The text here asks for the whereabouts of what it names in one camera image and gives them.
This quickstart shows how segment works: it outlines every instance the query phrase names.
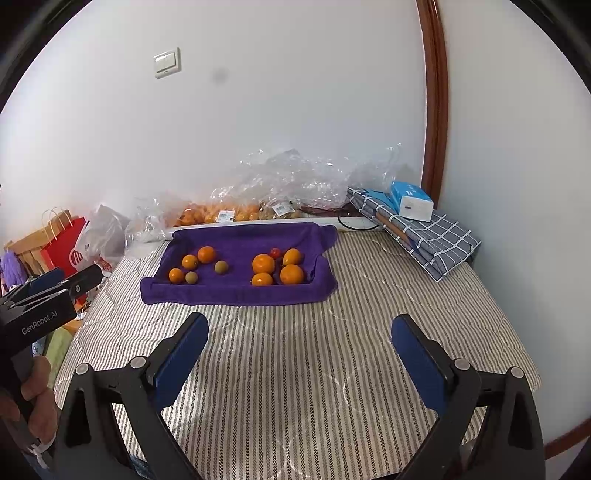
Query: blue tissue box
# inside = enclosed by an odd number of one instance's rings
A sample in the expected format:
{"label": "blue tissue box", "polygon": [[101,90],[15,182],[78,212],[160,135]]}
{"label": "blue tissue box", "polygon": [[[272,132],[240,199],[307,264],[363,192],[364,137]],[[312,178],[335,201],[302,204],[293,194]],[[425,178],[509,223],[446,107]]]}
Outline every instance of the blue tissue box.
{"label": "blue tissue box", "polygon": [[400,216],[419,222],[431,221],[433,201],[420,187],[405,181],[393,181],[388,196]]}

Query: striped mattress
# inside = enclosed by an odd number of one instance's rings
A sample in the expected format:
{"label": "striped mattress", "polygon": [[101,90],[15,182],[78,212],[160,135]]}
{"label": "striped mattress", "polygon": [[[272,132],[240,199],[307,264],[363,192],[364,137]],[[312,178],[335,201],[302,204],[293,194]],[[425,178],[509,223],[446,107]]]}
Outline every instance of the striped mattress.
{"label": "striped mattress", "polygon": [[[149,355],[189,313],[209,341],[163,418],[205,479],[368,479],[400,471],[436,416],[422,404],[390,343],[408,312],[450,357],[504,373],[540,376],[511,324],[465,263],[435,283],[385,232],[344,232],[327,256],[338,289],[324,302],[274,307],[145,305],[139,281],[165,245],[125,258],[93,302],[55,391],[58,405],[81,362],[117,368]],[[114,407],[131,454],[141,449]],[[476,437],[483,411],[465,441]]]}

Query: price label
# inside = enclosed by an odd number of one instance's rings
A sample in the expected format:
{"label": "price label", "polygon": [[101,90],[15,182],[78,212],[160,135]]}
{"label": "price label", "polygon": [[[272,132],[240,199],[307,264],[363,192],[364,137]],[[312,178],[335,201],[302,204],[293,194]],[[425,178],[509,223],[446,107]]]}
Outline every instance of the price label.
{"label": "price label", "polygon": [[220,210],[217,214],[216,222],[217,223],[224,223],[224,222],[233,222],[234,221],[234,210]]}
{"label": "price label", "polygon": [[273,208],[273,210],[275,210],[275,213],[277,214],[278,217],[284,216],[288,213],[295,212],[295,210],[289,204],[289,202],[276,203],[275,205],[273,205],[272,208]]}

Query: green fruit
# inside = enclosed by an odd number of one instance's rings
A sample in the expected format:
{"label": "green fruit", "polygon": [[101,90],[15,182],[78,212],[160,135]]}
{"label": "green fruit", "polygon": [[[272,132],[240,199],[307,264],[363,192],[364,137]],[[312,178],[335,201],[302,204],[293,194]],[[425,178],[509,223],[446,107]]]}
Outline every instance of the green fruit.
{"label": "green fruit", "polygon": [[187,282],[189,285],[195,285],[198,279],[199,277],[195,272],[189,272],[185,275],[185,282]]}
{"label": "green fruit", "polygon": [[224,273],[226,273],[228,271],[228,268],[230,268],[228,266],[228,264],[226,262],[224,262],[224,260],[220,260],[219,262],[216,262],[216,273],[219,275],[224,275]]}

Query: red cherry tomato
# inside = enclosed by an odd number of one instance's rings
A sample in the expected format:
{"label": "red cherry tomato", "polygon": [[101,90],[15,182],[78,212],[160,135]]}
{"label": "red cherry tomato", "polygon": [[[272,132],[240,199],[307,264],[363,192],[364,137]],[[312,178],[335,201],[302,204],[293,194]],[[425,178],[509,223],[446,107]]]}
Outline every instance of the red cherry tomato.
{"label": "red cherry tomato", "polygon": [[269,252],[269,256],[272,259],[277,260],[281,256],[281,250],[279,250],[278,248],[271,248],[271,251]]}

